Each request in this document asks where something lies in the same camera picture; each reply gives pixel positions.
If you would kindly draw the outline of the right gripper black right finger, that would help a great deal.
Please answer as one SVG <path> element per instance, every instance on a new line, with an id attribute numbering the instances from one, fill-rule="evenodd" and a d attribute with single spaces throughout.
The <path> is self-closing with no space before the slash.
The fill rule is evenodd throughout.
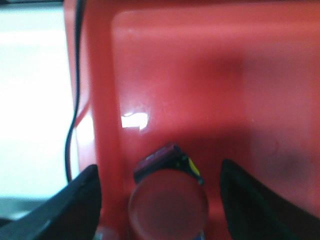
<path id="1" fill-rule="evenodd" d="M 284 199 L 236 162 L 225 159 L 220 196 L 233 240 L 318 240 L 320 219 Z"/>

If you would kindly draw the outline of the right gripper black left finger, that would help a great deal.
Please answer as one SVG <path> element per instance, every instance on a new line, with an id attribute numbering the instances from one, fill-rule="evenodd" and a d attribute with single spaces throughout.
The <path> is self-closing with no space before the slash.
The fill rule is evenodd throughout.
<path id="1" fill-rule="evenodd" d="M 0 228 L 2 240 L 92 240 L 102 192 L 98 167 L 83 170 L 56 195 L 26 216 Z"/>

